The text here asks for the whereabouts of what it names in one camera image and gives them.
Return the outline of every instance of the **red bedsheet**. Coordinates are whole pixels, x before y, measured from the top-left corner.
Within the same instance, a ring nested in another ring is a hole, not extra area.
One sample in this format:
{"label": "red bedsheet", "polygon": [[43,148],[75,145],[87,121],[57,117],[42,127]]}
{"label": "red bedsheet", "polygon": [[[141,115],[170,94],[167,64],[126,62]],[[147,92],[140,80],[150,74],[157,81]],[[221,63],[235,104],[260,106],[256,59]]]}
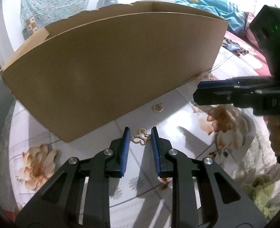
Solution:
{"label": "red bedsheet", "polygon": [[230,33],[230,32],[226,32],[225,37],[238,43],[241,47],[243,47],[244,49],[249,51],[249,55],[247,55],[246,57],[240,57],[244,62],[246,62],[249,66],[251,66],[256,73],[258,73],[259,75],[264,75],[264,76],[270,76],[270,71],[267,65],[267,61],[265,59],[265,57],[258,52],[256,49],[254,49],[251,45],[249,45],[248,43],[246,43],[245,41],[243,41],[242,39],[240,39],[239,37],[235,36],[234,34]]}

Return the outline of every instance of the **blue blanket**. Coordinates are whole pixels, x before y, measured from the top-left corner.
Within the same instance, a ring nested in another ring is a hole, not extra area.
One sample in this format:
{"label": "blue blanket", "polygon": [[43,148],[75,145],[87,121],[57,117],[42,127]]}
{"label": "blue blanket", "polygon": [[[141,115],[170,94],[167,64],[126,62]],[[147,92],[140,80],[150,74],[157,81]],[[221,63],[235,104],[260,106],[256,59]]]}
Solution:
{"label": "blue blanket", "polygon": [[238,5],[229,0],[176,0],[175,3],[191,6],[218,15],[229,22],[228,31],[245,35],[247,14],[238,10]]}

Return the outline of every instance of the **metal screw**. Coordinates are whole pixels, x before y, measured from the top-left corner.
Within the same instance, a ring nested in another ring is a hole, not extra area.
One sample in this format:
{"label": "metal screw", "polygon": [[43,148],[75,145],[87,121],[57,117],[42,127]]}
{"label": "metal screw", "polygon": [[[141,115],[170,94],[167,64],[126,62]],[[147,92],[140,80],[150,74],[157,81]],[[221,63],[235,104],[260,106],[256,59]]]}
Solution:
{"label": "metal screw", "polygon": [[112,149],[109,149],[109,148],[108,148],[108,149],[105,149],[105,150],[104,150],[104,154],[107,155],[107,156],[110,156],[110,155],[113,154],[113,151],[112,151]]}
{"label": "metal screw", "polygon": [[212,160],[211,158],[205,158],[205,159],[204,159],[204,162],[205,162],[206,164],[212,164],[212,163],[213,163],[213,160]]}
{"label": "metal screw", "polygon": [[176,150],[176,149],[170,149],[169,151],[168,151],[168,153],[170,154],[170,155],[177,155],[178,154],[178,151]]}
{"label": "metal screw", "polygon": [[68,160],[68,163],[70,164],[75,164],[78,162],[78,159],[76,157],[71,157],[69,160]]}

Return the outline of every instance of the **jewelry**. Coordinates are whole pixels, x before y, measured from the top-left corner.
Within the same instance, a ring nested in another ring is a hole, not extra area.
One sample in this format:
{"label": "jewelry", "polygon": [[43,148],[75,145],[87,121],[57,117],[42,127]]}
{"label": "jewelry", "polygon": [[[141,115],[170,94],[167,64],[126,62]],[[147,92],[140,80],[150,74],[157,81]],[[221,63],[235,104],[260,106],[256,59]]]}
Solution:
{"label": "jewelry", "polygon": [[153,110],[154,112],[161,112],[161,111],[163,110],[162,103],[153,105],[153,106],[152,106],[152,110]]}
{"label": "jewelry", "polygon": [[135,144],[140,143],[141,146],[144,146],[147,141],[151,139],[151,135],[148,135],[145,128],[139,129],[139,134],[132,136],[131,141]]}

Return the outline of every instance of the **green fabric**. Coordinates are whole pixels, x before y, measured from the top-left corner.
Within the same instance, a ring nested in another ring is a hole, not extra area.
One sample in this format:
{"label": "green fabric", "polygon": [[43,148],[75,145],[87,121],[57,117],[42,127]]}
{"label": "green fabric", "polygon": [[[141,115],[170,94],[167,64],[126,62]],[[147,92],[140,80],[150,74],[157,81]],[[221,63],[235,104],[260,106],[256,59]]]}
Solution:
{"label": "green fabric", "polygon": [[271,182],[268,175],[259,176],[252,184],[243,185],[243,190],[265,215],[268,221],[270,221],[280,209],[280,207],[267,206],[274,192],[274,187],[275,183]]}

